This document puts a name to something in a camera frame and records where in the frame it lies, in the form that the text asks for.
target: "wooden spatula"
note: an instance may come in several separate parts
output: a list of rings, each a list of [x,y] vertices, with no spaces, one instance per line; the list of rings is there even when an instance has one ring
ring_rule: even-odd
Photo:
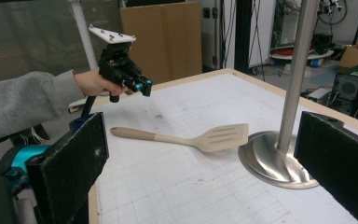
[[[199,137],[191,139],[172,137],[158,133],[149,133],[123,127],[111,128],[110,132],[119,137],[175,143],[197,147],[199,150],[204,152],[213,152],[246,144],[248,142],[249,125],[243,123],[216,127]]]

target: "white tabletop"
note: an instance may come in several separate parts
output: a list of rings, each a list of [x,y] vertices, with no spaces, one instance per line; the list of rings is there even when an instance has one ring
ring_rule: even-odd
[[[322,187],[282,189],[259,180],[237,148],[201,153],[109,132],[122,126],[190,138],[235,123],[248,123],[250,134],[279,131],[283,103],[280,94],[227,73],[94,108],[103,111],[110,152],[96,182],[98,222],[357,223]],[[299,106],[294,134],[303,110],[311,109]]]

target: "silver lamp base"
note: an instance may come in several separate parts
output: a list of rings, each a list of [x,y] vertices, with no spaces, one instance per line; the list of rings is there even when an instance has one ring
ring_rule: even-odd
[[[296,136],[292,135],[287,153],[277,149],[279,132],[262,132],[249,136],[240,146],[243,166],[261,180],[287,189],[309,189],[319,185],[293,156]]]

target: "person's arm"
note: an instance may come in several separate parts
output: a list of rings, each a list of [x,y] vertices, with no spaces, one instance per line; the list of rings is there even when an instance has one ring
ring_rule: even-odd
[[[53,76],[31,72],[22,77],[0,81],[0,138],[33,127],[46,120],[58,119],[68,105],[85,95],[111,91],[119,87],[98,75],[98,69],[74,75],[73,71]]]

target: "gray sleeve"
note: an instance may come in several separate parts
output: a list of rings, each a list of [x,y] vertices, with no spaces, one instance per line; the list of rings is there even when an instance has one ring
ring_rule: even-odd
[[[56,77],[32,72],[0,81],[0,138],[58,119],[69,104],[83,98],[72,70]]]

